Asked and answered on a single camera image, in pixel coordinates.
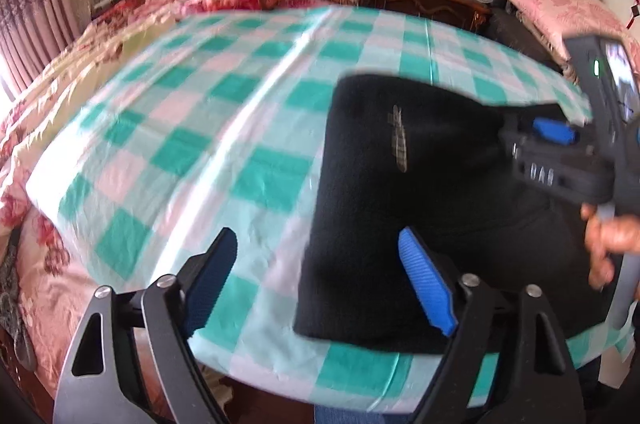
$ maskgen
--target blue gripper pad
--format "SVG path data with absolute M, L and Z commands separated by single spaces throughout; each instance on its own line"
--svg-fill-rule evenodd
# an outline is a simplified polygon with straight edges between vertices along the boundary
M 185 338 L 190 338 L 193 332 L 207 324 L 237 256 L 236 234 L 231 229 L 225 228 L 205 254 L 190 258 L 190 261 L 193 260 L 191 267 L 193 278 L 186 293 L 185 318 L 180 328 Z
M 453 311 L 453 294 L 429 258 L 428 249 L 407 227 L 398 237 L 398 252 L 431 326 L 439 328 L 449 338 L 458 326 Z
M 538 117 L 533 121 L 533 129 L 543 139 L 562 146 L 569 146 L 575 142 L 575 131 L 564 122 Z

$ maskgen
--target metal screw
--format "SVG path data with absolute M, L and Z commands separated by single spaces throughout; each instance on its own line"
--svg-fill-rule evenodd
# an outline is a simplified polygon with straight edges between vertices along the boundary
M 94 296 L 98 299 L 106 298 L 109 294 L 111 294 L 111 287 L 108 287 L 106 285 L 103 287 L 98 287 L 94 292 Z
M 527 285 L 525 290 L 532 298 L 539 298 L 542 296 L 542 289 L 538 285 Z
M 462 277 L 462 284 L 466 287 L 477 287 L 480 284 L 480 278 L 475 274 L 465 274 Z
M 175 283 L 175 276 L 173 274 L 165 274 L 158 281 L 156 281 L 156 285 L 161 289 L 167 289 L 171 285 Z

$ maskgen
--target white logo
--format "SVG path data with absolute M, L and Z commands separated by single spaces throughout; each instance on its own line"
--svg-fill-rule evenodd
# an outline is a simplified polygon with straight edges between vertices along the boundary
M 545 169 L 544 166 L 540 166 L 540 169 L 538 169 L 538 165 L 532 164 L 529 169 L 529 178 L 539 182 L 540 184 L 546 184 L 548 187 L 551 187 L 554 184 L 554 170 Z
M 394 127 L 391 135 L 391 150 L 396 157 L 398 169 L 406 173 L 406 135 L 404 134 L 404 125 L 402 124 L 402 110 L 397 105 L 394 106 L 393 114 L 388 116 L 388 121 L 389 124 Z

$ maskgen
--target pink curtain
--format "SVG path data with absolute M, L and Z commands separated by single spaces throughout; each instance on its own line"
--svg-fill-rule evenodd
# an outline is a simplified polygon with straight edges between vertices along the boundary
M 0 74 L 12 100 L 79 36 L 69 0 L 0 0 Z

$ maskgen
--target blue button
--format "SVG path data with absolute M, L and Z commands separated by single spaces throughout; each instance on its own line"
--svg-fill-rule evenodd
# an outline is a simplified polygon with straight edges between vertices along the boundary
M 575 142 L 576 132 L 564 122 L 552 119 L 537 118 L 533 121 L 533 129 L 543 139 L 568 146 Z

